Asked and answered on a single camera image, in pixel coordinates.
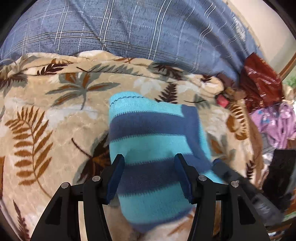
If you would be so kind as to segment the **small red box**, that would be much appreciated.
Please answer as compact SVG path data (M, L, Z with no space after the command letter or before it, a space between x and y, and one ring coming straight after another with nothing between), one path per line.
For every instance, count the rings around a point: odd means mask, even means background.
M229 106L230 101L222 94L219 94L215 97L217 105L227 108Z

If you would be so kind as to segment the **teal blue striped kids sweater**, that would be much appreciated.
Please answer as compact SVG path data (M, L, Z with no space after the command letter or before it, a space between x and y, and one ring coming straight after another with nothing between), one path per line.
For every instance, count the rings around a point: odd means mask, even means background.
M141 233L186 216L174 165L182 154L188 165L210 180L212 156L198 111L193 106L157 102L135 92L113 95L109 107L110 159L124 156L117 194L123 216Z

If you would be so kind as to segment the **purple floral garment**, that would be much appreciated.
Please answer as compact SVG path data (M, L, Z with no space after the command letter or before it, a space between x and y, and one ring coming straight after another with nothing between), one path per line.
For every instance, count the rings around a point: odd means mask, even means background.
M250 117L259 132L266 134L269 144L276 149L285 149L288 140L295 139L295 112L286 101L255 110Z

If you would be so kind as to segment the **dark red plastic bag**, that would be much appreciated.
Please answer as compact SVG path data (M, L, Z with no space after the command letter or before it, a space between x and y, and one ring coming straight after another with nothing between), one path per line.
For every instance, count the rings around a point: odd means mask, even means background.
M280 76L256 53L246 58L239 86L246 93L244 100L249 113L283 100Z

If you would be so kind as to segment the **beige leaf pattern blanket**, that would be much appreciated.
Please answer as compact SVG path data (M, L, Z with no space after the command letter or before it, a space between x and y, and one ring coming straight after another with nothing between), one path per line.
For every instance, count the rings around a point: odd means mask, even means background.
M215 96L221 78L106 51L29 53L1 61L1 214L13 239L29 240L62 182L80 184L110 163L109 99L132 91L198 110L212 152L246 177L253 149L243 100Z

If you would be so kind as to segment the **blue plaid pillow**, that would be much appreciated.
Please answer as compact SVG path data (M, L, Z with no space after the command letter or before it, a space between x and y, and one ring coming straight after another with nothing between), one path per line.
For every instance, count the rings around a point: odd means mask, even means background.
M249 55L261 55L223 1L37 1L8 33L1 58L91 50L233 80Z

